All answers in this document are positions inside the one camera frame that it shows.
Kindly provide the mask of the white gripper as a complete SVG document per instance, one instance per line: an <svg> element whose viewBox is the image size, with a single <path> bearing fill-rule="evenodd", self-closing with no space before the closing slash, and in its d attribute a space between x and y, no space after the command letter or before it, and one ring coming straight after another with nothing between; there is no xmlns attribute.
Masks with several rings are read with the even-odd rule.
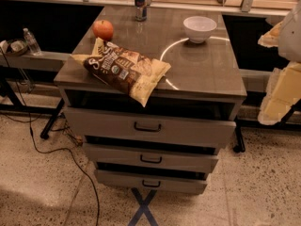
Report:
<svg viewBox="0 0 301 226"><path fill-rule="evenodd" d="M278 54L290 62L284 69L274 68L261 102L258 121L263 125L280 122L301 99L301 0L258 40L258 44L278 47Z"/></svg>

